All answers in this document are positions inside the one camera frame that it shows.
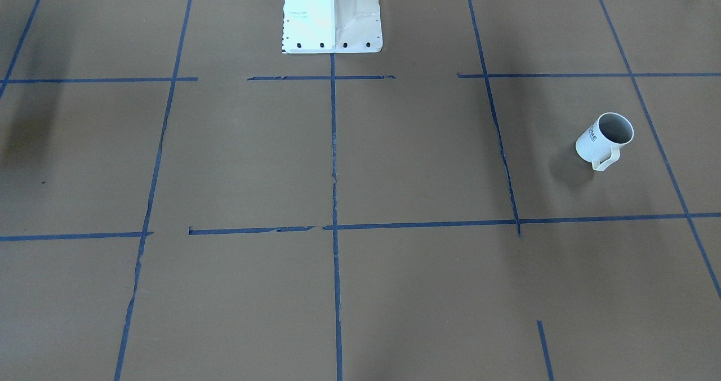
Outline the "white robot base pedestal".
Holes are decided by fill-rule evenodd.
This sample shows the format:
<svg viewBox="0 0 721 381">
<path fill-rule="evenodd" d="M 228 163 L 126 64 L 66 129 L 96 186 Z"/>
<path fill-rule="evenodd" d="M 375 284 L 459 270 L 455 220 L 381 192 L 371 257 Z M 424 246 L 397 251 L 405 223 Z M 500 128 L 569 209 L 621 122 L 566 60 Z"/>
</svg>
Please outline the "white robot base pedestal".
<svg viewBox="0 0 721 381">
<path fill-rule="evenodd" d="M 284 0 L 282 53 L 377 53 L 380 0 Z"/>
</svg>

